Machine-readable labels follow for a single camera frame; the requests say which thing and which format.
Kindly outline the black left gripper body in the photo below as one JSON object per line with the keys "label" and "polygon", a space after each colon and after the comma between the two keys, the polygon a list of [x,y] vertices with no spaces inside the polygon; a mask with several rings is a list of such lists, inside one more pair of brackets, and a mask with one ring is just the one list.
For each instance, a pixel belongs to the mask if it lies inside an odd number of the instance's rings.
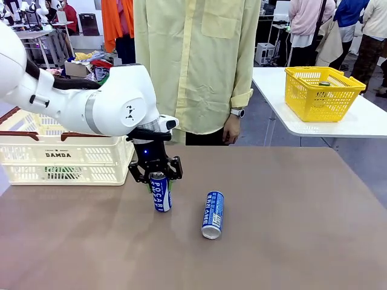
{"label": "black left gripper body", "polygon": [[134,144],[134,149],[137,155],[136,163],[145,172],[166,173],[169,157],[166,154],[163,141]]}

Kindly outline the person's left hand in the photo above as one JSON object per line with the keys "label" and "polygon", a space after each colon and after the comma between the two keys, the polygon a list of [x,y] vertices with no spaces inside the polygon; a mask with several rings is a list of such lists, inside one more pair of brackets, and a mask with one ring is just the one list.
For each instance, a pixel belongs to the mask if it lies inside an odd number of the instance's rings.
{"label": "person's left hand", "polygon": [[230,114],[225,122],[223,131],[223,142],[226,145],[235,144],[240,134],[241,121],[236,115]]}

